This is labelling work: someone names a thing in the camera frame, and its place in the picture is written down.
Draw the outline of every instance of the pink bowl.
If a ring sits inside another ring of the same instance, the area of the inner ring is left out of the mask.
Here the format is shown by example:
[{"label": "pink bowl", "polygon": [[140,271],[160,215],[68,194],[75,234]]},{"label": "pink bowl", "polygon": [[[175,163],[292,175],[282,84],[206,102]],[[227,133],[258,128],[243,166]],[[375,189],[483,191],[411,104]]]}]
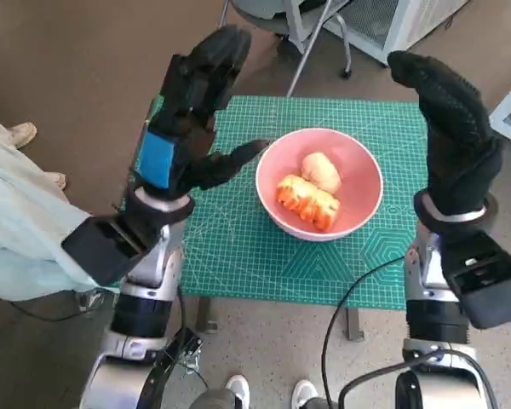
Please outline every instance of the pink bowl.
[{"label": "pink bowl", "polygon": [[[301,175],[309,153],[322,152],[335,165],[342,183],[335,197],[341,201],[333,228],[321,233],[276,200],[276,186],[287,175]],[[275,141],[261,156],[255,186],[263,206],[285,232],[308,241],[339,239],[361,228],[375,215],[382,199],[382,173],[375,158],[361,143],[336,130],[296,130]]]}]

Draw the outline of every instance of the bread roll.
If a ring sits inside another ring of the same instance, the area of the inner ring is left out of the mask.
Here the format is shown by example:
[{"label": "bread roll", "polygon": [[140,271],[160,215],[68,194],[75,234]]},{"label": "bread roll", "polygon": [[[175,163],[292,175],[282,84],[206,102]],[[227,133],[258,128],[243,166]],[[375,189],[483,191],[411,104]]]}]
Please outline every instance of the bread roll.
[{"label": "bread roll", "polygon": [[331,229],[341,205],[329,193],[295,175],[287,175],[278,184],[277,201],[322,232]]},{"label": "bread roll", "polygon": [[335,194],[341,187],[339,172],[321,152],[311,153],[302,160],[301,176],[327,193]]}]

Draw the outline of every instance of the person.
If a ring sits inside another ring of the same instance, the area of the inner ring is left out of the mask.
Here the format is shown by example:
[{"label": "person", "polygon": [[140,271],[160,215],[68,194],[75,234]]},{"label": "person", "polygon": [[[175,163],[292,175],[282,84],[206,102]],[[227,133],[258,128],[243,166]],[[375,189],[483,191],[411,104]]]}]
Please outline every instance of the person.
[{"label": "person", "polygon": [[0,124],[0,298],[23,301],[96,283],[60,243],[89,214],[62,192],[64,174],[44,172],[20,148],[37,134],[34,124]]},{"label": "person", "polygon": [[[250,386],[242,375],[231,377],[225,388],[203,392],[189,409],[249,409]],[[327,400],[319,397],[316,387],[308,380],[297,383],[291,394],[291,409],[327,409]]]}]

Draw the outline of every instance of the table leg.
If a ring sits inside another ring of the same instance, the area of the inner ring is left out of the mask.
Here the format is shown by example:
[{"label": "table leg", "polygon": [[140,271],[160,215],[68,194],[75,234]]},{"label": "table leg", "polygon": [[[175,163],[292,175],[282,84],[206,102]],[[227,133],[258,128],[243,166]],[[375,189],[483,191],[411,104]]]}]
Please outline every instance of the table leg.
[{"label": "table leg", "polygon": [[364,332],[359,328],[359,310],[357,308],[347,308],[345,317],[347,319],[347,328],[344,331],[348,341],[361,343],[365,340]]},{"label": "table leg", "polygon": [[198,332],[214,334],[218,332],[219,324],[215,312],[212,309],[212,298],[199,297],[197,307],[197,323],[195,328]]}]

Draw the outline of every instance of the light blue shirt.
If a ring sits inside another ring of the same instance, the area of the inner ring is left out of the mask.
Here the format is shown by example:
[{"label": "light blue shirt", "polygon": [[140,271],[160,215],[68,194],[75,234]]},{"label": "light blue shirt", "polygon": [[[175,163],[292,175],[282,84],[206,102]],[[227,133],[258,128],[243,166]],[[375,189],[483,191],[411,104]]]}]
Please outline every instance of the light blue shirt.
[{"label": "light blue shirt", "polygon": [[87,217],[9,143],[0,124],[0,298],[20,301],[96,287],[60,247]]}]

